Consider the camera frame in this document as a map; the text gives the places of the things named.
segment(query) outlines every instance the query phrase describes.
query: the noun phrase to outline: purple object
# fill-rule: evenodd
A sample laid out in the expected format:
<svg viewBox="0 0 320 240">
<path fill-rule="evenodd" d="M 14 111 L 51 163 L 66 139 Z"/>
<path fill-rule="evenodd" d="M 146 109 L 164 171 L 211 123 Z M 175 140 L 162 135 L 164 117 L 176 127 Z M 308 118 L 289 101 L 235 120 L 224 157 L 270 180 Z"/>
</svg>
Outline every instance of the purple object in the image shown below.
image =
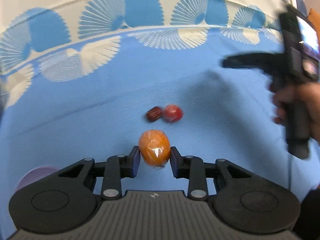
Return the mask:
<svg viewBox="0 0 320 240">
<path fill-rule="evenodd" d="M 59 169 L 57 167 L 50 166 L 50 165 L 43 165 L 40 167 L 36 167 L 31 171 L 28 171 L 25 175 L 22 176 L 22 178 L 19 180 L 16 191 L 37 180 L 40 180 L 48 175 L 51 175 L 52 173 L 55 173 L 58 170 Z"/>
</svg>

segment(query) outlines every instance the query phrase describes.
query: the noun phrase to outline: white fan print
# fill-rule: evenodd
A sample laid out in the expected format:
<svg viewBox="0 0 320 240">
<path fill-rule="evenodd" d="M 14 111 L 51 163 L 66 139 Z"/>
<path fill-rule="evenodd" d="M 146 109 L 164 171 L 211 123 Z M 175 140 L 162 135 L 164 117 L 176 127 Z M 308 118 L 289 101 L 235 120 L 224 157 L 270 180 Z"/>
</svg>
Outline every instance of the white fan print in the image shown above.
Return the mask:
<svg viewBox="0 0 320 240">
<path fill-rule="evenodd" d="M 273 42 L 276 42 L 278 44 L 283 44 L 283 37 L 282 34 L 274 29 L 264 28 L 260 30 L 262 33 L 264 33 L 265 37 Z"/>
<path fill-rule="evenodd" d="M 39 59 L 42 75 L 51 81 L 69 81 L 86 76 L 108 63 L 119 51 L 120 36 L 87 43 Z"/>
<path fill-rule="evenodd" d="M 259 32 L 255 29 L 221 27 L 220 32 L 235 41 L 253 45 L 260 42 Z"/>
<path fill-rule="evenodd" d="M 166 29 L 129 33 L 128 36 L 135 37 L 143 45 L 156 49 L 190 49 L 207 41 L 208 29 L 206 27 Z"/>
<path fill-rule="evenodd" d="M 2 82 L 2 97 L 6 98 L 6 107 L 13 106 L 27 91 L 32 83 L 31 80 L 34 74 L 32 64 L 28 64 L 9 75 L 7 80 Z"/>
</svg>

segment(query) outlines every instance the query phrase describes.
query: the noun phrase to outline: person's hand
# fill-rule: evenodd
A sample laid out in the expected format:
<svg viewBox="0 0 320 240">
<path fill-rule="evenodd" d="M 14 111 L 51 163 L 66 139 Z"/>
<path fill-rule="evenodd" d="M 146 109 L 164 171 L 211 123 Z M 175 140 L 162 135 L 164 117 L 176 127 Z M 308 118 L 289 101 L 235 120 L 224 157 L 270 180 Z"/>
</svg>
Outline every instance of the person's hand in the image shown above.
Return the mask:
<svg viewBox="0 0 320 240">
<path fill-rule="evenodd" d="M 274 93 L 273 84 L 270 85 L 270 91 Z M 295 99 L 300 99 L 306 104 L 311 117 L 312 138 L 320 143 L 320 83 L 289 85 L 277 91 L 272 99 L 273 104 L 277 107 L 274 118 L 276 124 L 283 125 L 285 123 L 286 111 L 283 105 L 284 103 L 292 103 Z"/>
</svg>

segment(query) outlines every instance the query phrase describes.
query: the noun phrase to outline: finger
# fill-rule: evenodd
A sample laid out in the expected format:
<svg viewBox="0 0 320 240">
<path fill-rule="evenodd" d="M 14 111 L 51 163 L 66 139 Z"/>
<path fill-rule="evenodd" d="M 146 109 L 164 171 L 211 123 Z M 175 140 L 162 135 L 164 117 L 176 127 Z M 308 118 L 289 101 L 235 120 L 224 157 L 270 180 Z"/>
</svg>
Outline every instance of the finger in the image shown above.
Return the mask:
<svg viewBox="0 0 320 240">
<path fill-rule="evenodd" d="M 273 103 L 280 106 L 282 103 L 291 103 L 294 100 L 294 86 L 289 85 L 278 91 L 273 98 Z"/>
<path fill-rule="evenodd" d="M 268 90 L 269 90 L 271 93 L 275 93 L 275 92 L 276 92 L 275 85 L 274 85 L 273 82 L 269 85 Z"/>
<path fill-rule="evenodd" d="M 282 120 L 279 117 L 274 117 L 273 122 L 276 124 L 282 124 Z"/>
<path fill-rule="evenodd" d="M 277 98 L 276 95 L 273 95 L 272 97 L 272 103 L 276 106 L 276 107 L 282 107 L 283 106 L 283 102 L 280 102 Z"/>
<path fill-rule="evenodd" d="M 285 120 L 287 118 L 287 113 L 283 108 L 277 108 L 276 110 L 276 115 L 279 117 L 281 120 Z"/>
</svg>

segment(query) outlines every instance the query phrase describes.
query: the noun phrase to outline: wrapped orange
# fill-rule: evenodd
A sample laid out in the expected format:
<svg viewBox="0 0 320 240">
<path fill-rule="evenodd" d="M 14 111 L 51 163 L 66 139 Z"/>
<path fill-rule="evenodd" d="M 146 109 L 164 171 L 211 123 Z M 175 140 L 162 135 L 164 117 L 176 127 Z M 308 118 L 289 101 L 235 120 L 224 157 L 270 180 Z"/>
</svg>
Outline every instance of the wrapped orange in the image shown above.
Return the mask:
<svg viewBox="0 0 320 240">
<path fill-rule="evenodd" d="M 160 130 L 145 131 L 139 138 L 138 146 L 145 162 L 151 166 L 164 167 L 170 158 L 170 142 Z"/>
</svg>

